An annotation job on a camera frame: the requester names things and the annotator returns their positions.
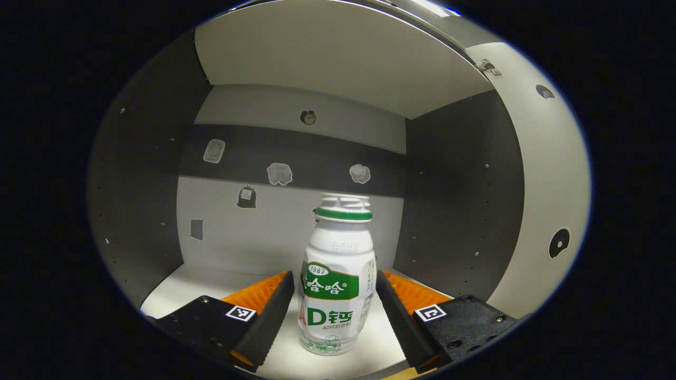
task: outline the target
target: metal hinge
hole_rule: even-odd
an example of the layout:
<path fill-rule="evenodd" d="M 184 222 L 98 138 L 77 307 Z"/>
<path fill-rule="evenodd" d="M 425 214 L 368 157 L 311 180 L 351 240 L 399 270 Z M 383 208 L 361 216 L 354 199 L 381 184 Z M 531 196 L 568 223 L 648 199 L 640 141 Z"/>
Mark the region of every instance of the metal hinge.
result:
<path fill-rule="evenodd" d="M 477 65 L 477 68 L 481 71 L 490 71 L 493 73 L 493 75 L 502 75 L 502 72 L 496 69 L 496 67 L 485 58 L 481 60 L 481 64 Z"/>

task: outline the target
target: black sticker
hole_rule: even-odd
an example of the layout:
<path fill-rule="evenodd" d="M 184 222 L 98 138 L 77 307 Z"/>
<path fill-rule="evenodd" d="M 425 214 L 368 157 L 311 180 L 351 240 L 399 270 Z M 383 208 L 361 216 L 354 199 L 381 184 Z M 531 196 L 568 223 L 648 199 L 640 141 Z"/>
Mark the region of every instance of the black sticker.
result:
<path fill-rule="evenodd" d="M 256 208 L 256 190 L 253 187 L 249 185 L 242 187 L 237 196 L 237 207 Z"/>
<path fill-rule="evenodd" d="M 544 87 L 543 85 L 535 86 L 535 90 L 537 91 L 537 93 L 540 94 L 540 96 L 542 96 L 545 99 L 556 99 L 552 90 L 549 90 L 547 87 Z"/>
<path fill-rule="evenodd" d="M 568 229 L 560 229 L 552 238 L 550 243 L 550 257 L 555 258 L 558 256 L 562 250 L 565 250 L 568 245 L 571 243 L 571 233 Z"/>

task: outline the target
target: ad calcium milk drink bottle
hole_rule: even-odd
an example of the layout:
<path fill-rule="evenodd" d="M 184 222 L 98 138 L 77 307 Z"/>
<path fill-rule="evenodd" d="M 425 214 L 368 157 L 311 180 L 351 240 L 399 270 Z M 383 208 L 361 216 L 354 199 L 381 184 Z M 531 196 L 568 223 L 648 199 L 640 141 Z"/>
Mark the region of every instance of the ad calcium milk drink bottle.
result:
<path fill-rule="evenodd" d="M 300 342 L 320 355 L 354 348 L 376 285 L 368 197 L 325 193 L 305 250 L 299 291 Z"/>

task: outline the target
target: white floor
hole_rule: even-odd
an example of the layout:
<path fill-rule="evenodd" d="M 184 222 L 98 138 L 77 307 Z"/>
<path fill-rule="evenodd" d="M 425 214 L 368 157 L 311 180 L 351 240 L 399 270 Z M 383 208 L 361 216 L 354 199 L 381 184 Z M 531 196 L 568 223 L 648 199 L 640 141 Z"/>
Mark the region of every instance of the white floor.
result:
<path fill-rule="evenodd" d="M 143 302 L 141 312 L 161 318 L 201 295 L 223 298 L 267 277 L 183 264 L 153 290 Z M 257 376 L 284 380 L 342 380 L 393 366 L 399 371 L 406 367 L 402 367 L 406 360 L 404 353 L 377 293 L 357 346 L 343 355 L 319 356 L 305 350 L 298 342 L 297 316 L 294 292 L 286 318 L 265 363 L 256 371 Z"/>

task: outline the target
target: gray wall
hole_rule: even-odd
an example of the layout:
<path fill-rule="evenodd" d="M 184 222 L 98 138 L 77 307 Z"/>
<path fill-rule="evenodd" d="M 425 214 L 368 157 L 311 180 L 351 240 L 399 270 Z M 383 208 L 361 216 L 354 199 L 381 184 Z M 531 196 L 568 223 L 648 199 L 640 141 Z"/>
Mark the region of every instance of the gray wall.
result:
<path fill-rule="evenodd" d="M 111 276 L 137 308 L 183 263 L 176 227 L 178 161 L 186 131 L 212 87 L 193 35 L 181 36 L 130 79 L 93 146 L 87 189 L 93 235 Z"/>
<path fill-rule="evenodd" d="M 483 93 L 409 120 L 406 141 L 394 268 L 448 295 L 487 300 L 523 215 L 523 163 L 507 109 L 495 91 Z"/>

